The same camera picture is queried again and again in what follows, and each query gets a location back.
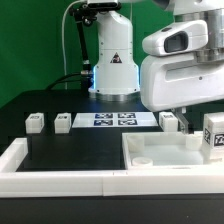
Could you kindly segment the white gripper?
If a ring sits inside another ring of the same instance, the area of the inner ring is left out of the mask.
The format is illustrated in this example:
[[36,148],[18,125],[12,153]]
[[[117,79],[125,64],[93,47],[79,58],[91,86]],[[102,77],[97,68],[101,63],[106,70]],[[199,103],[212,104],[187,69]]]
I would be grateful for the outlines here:
[[224,99],[224,62],[197,59],[207,43],[203,20],[172,23],[142,41],[147,57],[140,69],[141,101],[153,112],[174,108],[183,134],[194,133],[185,106]]

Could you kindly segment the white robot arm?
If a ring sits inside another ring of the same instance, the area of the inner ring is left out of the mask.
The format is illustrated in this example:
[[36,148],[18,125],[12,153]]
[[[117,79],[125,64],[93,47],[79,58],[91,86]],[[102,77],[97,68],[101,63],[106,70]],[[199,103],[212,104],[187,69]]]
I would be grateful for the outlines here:
[[224,0],[152,0],[174,22],[147,36],[147,57],[133,61],[133,27],[116,12],[124,0],[87,0],[97,12],[99,60],[90,96],[123,101],[137,94],[152,112],[172,109],[184,131],[182,108],[224,99]]

